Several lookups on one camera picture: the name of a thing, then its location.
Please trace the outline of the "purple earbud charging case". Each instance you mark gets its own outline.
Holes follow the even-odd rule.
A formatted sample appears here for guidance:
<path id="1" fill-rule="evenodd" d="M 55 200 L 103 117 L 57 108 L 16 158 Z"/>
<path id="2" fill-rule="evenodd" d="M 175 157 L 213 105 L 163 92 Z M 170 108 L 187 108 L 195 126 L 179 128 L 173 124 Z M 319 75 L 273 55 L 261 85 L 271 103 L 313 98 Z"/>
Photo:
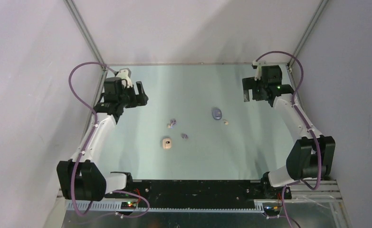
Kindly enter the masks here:
<path id="1" fill-rule="evenodd" d="M 212 109 L 211 114 L 212 114 L 212 117 L 213 117 L 214 120 L 221 120 L 222 119 L 222 111 L 217 107 L 214 107 Z"/>

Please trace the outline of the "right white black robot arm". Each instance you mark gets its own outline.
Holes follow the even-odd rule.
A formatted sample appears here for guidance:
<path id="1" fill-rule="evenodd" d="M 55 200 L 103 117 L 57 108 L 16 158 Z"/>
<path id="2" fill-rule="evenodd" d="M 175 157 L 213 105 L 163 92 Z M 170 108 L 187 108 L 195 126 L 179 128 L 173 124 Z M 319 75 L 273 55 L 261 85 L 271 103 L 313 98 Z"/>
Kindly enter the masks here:
<path id="1" fill-rule="evenodd" d="M 266 101 L 281 116 L 295 144 L 286 164 L 267 174 L 268 181 L 261 184 L 261 194 L 274 198 L 280 187 L 307 179 L 327 177 L 332 168 L 335 140 L 324 136 L 309 120 L 289 84 L 283 84 L 280 64 L 254 62 L 253 77 L 242 79 L 244 102 Z"/>

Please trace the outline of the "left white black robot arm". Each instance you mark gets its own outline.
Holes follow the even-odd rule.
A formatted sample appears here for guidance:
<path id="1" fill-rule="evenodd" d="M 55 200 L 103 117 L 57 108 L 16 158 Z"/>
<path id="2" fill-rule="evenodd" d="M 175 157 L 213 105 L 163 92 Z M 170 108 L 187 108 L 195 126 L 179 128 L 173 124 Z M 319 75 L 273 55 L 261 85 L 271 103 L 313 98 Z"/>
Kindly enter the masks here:
<path id="1" fill-rule="evenodd" d="M 105 141 L 124 109 L 147 105 L 148 96 L 141 81 L 131 85 L 128 79 L 120 77 L 106 79 L 102 95 L 103 100 L 93 108 L 94 119 L 79 149 L 69 160 L 57 165 L 61 191 L 67 200 L 101 201 L 113 191 L 123 198 L 134 193 L 128 173 L 101 171 L 98 167 Z"/>

